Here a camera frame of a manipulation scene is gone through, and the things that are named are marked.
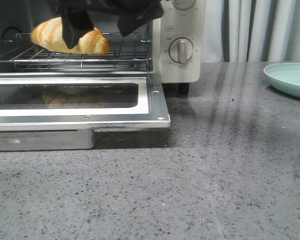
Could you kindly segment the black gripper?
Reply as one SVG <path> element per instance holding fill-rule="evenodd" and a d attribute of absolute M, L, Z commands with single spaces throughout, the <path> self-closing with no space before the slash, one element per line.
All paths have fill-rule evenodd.
<path fill-rule="evenodd" d="M 87 11 L 121 15 L 117 27 L 123 37 L 164 14 L 160 0 L 48 0 L 51 10 L 61 13 L 62 38 L 68 49 L 94 29 Z"/>

